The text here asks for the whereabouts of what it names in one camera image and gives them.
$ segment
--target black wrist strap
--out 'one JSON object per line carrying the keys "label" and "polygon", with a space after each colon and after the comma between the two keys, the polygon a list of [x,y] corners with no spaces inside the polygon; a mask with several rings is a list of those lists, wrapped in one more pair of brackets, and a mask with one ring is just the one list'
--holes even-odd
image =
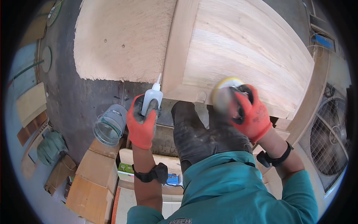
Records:
{"label": "black wrist strap", "polygon": [[284,162],[287,157],[289,156],[291,150],[293,150],[293,147],[291,146],[290,143],[287,142],[287,149],[284,152],[284,154],[277,159],[272,159],[267,152],[263,152],[261,151],[258,155],[257,155],[257,161],[259,161],[262,165],[264,165],[265,167],[271,167],[270,163],[272,164],[272,166],[277,167],[279,166],[282,162]]}
{"label": "black wrist strap", "polygon": [[165,184],[168,179],[168,167],[163,163],[155,165],[148,173],[137,173],[132,165],[134,175],[142,182],[149,183],[154,179],[158,179],[161,184]]}

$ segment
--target glue bottle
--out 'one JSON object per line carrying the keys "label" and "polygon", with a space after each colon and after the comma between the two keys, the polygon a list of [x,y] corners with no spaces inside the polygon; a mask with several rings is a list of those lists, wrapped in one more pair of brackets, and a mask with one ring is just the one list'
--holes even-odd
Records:
{"label": "glue bottle", "polygon": [[145,92],[143,107],[142,107],[142,115],[143,116],[145,116],[145,113],[147,112],[149,103],[152,99],[157,99],[158,108],[160,107],[161,100],[163,99],[163,93],[160,91],[160,84],[159,84],[160,77],[161,77],[161,73],[159,74],[159,78],[158,78],[157,82],[153,84],[152,89],[149,89]]}

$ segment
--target person's leg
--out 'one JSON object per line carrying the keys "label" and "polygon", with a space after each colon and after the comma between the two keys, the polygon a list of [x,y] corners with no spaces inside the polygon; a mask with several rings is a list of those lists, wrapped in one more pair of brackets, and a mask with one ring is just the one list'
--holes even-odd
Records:
{"label": "person's leg", "polygon": [[213,106],[207,105],[209,112],[209,132],[214,137],[216,153],[246,151],[252,154],[252,147],[247,136],[232,126],[227,118],[215,112]]}
{"label": "person's leg", "polygon": [[174,144],[184,173],[192,164],[213,154],[215,141],[200,121],[193,103],[177,102],[171,115],[174,122]]}

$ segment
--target orange work glove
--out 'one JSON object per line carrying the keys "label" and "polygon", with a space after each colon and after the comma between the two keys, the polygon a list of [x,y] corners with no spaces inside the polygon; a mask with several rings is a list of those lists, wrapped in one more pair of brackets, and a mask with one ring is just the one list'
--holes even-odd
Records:
{"label": "orange work glove", "polygon": [[230,89],[237,98],[237,113],[240,117],[231,118],[231,123],[251,142],[256,143],[272,127],[267,108],[259,99],[257,89],[252,85]]}
{"label": "orange work glove", "polygon": [[133,144],[142,149],[150,149],[159,116],[158,101],[152,99],[145,116],[143,116],[141,115],[143,100],[144,94],[134,98],[131,108],[127,112],[127,127],[129,140]]}

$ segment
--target teal shirt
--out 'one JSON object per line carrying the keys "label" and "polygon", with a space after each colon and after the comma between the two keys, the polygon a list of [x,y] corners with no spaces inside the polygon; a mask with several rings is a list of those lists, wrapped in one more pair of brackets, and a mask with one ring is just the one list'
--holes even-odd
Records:
{"label": "teal shirt", "polygon": [[275,199],[262,182],[261,172],[244,151],[212,155],[183,175],[182,205],[168,219],[155,209],[134,206],[127,223],[316,223],[318,207],[307,171],[293,175]]}

